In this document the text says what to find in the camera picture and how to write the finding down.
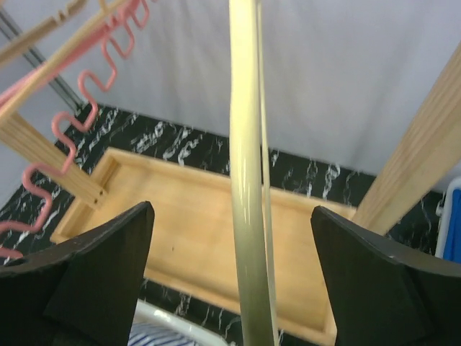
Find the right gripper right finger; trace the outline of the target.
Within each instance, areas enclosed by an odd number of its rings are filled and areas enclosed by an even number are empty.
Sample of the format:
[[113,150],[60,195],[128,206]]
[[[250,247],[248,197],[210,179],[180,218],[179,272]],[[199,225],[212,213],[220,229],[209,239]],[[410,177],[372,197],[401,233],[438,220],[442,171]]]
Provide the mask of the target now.
[[338,345],[460,344],[460,264],[322,206],[313,209],[311,227]]

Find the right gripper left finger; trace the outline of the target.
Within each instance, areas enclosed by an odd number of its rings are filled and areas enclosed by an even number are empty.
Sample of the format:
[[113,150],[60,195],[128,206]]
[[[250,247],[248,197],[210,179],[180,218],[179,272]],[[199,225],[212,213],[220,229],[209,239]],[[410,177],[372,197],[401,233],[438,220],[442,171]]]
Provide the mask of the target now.
[[126,345],[155,213],[141,202],[1,267],[2,345]]

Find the blue white striped tank top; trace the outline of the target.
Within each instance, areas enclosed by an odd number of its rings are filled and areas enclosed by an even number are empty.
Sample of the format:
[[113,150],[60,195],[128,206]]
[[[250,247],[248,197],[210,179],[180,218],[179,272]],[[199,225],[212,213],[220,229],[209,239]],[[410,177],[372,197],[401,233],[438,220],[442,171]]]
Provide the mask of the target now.
[[195,346],[197,342],[166,327],[148,323],[134,323],[130,330],[128,346]]

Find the cream hanger with grey top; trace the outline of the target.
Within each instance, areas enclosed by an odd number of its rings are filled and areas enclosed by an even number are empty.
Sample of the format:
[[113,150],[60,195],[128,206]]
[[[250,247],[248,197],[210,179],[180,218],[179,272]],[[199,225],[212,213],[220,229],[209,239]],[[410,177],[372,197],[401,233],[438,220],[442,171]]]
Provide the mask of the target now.
[[230,181],[245,345],[277,345],[261,2],[230,1]]

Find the light wooden hanger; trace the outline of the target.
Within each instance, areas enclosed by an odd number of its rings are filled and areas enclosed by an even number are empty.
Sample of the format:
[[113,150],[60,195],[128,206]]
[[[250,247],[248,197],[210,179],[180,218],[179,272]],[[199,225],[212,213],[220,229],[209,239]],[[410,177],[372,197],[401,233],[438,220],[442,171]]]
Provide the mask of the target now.
[[1,48],[1,67],[75,17],[86,6],[86,3],[87,0],[70,1],[56,14],[14,38],[8,45]]

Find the pink hanger with striped top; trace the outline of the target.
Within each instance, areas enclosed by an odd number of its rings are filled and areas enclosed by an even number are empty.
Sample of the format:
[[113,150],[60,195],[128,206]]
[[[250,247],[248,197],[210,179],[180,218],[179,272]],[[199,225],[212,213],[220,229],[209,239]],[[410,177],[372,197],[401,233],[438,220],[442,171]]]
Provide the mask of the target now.
[[19,81],[15,82],[6,91],[1,93],[0,107],[3,107],[35,74],[40,71],[39,68],[31,71],[28,75],[22,77]]

